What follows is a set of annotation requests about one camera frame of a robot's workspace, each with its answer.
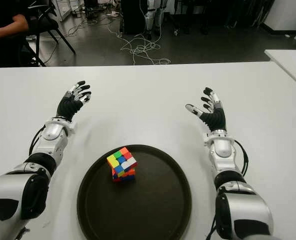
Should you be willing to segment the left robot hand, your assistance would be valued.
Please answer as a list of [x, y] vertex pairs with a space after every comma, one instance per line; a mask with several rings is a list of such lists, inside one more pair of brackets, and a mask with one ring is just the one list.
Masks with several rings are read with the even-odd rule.
[[90, 85], [84, 80], [74, 84], [62, 97], [56, 117], [71, 122], [74, 115], [90, 100], [92, 93], [88, 91], [89, 89]]

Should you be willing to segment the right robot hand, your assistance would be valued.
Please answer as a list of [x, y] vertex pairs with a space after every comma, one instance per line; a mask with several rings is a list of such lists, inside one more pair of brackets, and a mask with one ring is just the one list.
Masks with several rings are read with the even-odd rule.
[[203, 102], [203, 109], [186, 104], [185, 108], [196, 115], [211, 132], [217, 130], [226, 131], [226, 118], [223, 105], [218, 95], [212, 89], [206, 87], [203, 90], [204, 96], [200, 99]]

